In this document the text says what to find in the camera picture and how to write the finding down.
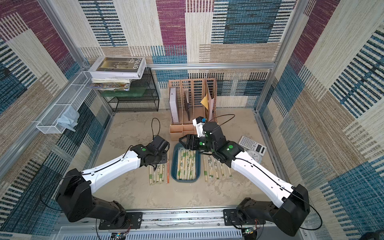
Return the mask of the aluminium front rail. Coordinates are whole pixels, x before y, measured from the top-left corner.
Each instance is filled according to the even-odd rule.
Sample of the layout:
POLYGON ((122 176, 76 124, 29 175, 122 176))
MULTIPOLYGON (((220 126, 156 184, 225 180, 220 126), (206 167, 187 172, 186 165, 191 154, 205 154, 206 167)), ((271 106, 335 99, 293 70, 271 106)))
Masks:
MULTIPOLYGON (((141 212, 140 231, 156 230, 186 230, 186 229, 232 229, 233 226, 225 225, 224 210, 235 209, 232 206, 219 207, 195 207, 195 208, 165 208, 165 209, 135 209, 129 213, 141 212)), ((59 233, 103 233, 107 230, 96 229, 100 224, 92 218, 85 218, 75 223, 68 222, 64 214, 61 214, 51 231, 51 234, 59 233)))

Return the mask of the teal plastic storage box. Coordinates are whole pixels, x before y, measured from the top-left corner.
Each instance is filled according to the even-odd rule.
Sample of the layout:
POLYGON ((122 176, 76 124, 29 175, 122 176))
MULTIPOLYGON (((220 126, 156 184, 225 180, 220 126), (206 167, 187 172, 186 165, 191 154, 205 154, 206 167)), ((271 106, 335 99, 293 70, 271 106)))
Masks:
POLYGON ((186 150, 178 143, 174 147, 171 177, 179 183, 194 183, 201 175, 201 157, 197 151, 186 150))

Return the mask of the pink folder in organizer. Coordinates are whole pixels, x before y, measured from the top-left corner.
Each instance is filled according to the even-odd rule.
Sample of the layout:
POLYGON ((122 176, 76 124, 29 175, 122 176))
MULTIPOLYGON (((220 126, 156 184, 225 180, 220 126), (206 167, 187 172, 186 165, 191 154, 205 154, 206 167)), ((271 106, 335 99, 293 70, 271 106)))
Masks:
POLYGON ((214 117, 214 100, 210 91, 208 91, 208 121, 211 121, 214 117))

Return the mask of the white box in organizer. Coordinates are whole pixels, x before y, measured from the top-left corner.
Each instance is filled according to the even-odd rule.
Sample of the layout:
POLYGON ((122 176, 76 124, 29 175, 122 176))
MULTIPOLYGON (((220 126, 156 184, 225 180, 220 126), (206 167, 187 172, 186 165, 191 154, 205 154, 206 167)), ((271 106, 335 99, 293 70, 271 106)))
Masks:
POLYGON ((177 97, 177 89, 170 89, 170 98, 169 105, 171 110, 172 122, 173 124, 179 123, 179 113, 178 113, 178 97, 177 97))

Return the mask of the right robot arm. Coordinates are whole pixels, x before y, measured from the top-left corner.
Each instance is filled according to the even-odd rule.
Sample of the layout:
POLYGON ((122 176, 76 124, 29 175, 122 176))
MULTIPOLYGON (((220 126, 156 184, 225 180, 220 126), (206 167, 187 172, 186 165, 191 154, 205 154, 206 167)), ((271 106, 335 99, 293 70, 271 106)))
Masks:
POLYGON ((227 140, 216 122, 200 122, 194 126, 195 135, 179 138, 185 149, 214 157, 245 176, 270 199, 266 202, 245 198, 237 206, 235 218, 241 224, 272 222, 283 233, 295 236, 310 213, 308 190, 302 185, 294 187, 272 174, 242 146, 227 140))

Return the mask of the large white book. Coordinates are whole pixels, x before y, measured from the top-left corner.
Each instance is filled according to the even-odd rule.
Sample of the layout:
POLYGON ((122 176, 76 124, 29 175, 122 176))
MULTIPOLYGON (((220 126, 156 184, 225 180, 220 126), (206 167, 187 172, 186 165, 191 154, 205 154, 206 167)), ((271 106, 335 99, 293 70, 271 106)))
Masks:
POLYGON ((98 79, 141 79, 147 67, 142 57, 99 57, 89 68, 93 78, 98 79))

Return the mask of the stack of colourful magazines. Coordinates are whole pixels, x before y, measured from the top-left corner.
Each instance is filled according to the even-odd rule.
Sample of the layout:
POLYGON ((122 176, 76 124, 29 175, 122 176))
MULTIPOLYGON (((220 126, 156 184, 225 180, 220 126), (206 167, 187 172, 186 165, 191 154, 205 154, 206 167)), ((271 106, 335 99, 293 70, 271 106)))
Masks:
POLYGON ((131 79, 95 79, 86 85, 89 89, 101 91, 129 91, 131 79))

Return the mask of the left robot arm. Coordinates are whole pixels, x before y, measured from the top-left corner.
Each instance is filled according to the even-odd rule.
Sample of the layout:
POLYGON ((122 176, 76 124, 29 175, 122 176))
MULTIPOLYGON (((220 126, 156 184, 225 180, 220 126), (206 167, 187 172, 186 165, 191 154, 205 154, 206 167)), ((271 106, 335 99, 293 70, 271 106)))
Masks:
POLYGON ((93 193, 127 172, 166 163, 169 147, 169 142, 156 136, 148 145, 131 147, 123 155, 92 169, 82 172, 72 169, 66 173, 56 201, 71 223, 94 218, 123 227, 128 222, 123 206, 96 198, 93 193))

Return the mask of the crumpled white tissue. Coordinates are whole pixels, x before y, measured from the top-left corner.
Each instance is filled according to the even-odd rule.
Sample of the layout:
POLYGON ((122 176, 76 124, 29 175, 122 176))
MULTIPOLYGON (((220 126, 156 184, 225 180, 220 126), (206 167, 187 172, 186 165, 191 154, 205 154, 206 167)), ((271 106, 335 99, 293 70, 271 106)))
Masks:
POLYGON ((75 126, 78 125, 78 119, 80 114, 76 111, 75 108, 69 106, 60 118, 57 119, 57 122, 60 126, 68 129, 72 132, 75 132, 75 126))

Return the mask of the green folder on shelf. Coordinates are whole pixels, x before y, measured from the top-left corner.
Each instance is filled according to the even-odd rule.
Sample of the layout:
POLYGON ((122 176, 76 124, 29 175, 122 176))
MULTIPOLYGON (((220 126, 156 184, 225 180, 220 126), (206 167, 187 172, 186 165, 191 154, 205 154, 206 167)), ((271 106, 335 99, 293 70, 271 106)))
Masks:
POLYGON ((145 89, 131 90, 131 91, 102 91, 103 97, 141 97, 145 93, 145 89))

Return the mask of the white round alarm clock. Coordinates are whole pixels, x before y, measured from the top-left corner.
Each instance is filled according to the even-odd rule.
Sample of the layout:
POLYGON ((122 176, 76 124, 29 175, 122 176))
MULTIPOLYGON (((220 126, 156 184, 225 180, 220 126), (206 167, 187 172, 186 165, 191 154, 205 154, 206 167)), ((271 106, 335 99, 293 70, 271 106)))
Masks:
POLYGON ((247 150, 247 153, 259 164, 262 163, 262 155, 253 150, 247 150))

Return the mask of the pink desktop file organizer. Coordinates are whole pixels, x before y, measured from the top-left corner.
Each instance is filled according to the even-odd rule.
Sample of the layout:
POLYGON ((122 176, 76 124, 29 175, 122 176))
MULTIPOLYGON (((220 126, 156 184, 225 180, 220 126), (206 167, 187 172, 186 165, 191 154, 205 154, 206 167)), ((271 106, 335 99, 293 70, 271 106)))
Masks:
POLYGON ((211 121, 216 120, 216 79, 170 80, 168 82, 169 98, 171 88, 177 89, 179 113, 178 124, 173 124, 171 116, 170 136, 172 141, 177 141, 184 135, 196 133, 196 128, 193 126, 193 119, 197 117, 204 117, 208 120, 208 111, 201 104, 202 98, 208 94, 208 91, 210 91, 212 97, 215 98, 214 117, 211 121))

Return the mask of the white calculator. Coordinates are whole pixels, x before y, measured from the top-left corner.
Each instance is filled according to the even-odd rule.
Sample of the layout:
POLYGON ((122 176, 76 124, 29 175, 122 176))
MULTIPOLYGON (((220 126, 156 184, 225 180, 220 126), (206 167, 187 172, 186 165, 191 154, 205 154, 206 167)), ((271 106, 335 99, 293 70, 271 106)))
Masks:
POLYGON ((248 150, 255 151, 255 152, 259 153, 261 156, 264 156, 266 151, 267 151, 266 146, 259 144, 258 142, 254 141, 248 137, 245 137, 245 136, 242 136, 240 138, 239 145, 242 146, 243 148, 248 149, 248 150))

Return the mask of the yellow paper in organizer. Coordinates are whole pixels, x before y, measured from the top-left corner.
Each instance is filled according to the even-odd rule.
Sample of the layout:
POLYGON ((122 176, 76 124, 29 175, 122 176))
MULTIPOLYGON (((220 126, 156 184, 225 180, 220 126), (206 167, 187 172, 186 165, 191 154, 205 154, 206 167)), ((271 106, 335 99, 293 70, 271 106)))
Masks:
POLYGON ((201 104, 205 107, 205 109, 208 111, 209 110, 209 98, 208 95, 205 95, 202 100, 201 104))

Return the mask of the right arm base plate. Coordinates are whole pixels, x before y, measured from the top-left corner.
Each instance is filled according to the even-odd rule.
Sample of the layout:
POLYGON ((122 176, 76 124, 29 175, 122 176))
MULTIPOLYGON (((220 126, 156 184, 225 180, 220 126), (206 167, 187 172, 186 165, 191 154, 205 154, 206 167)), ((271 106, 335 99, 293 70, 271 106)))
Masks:
POLYGON ((261 219, 257 212, 249 209, 231 208, 224 209, 223 216, 226 226, 240 225, 264 225, 266 221, 261 219))

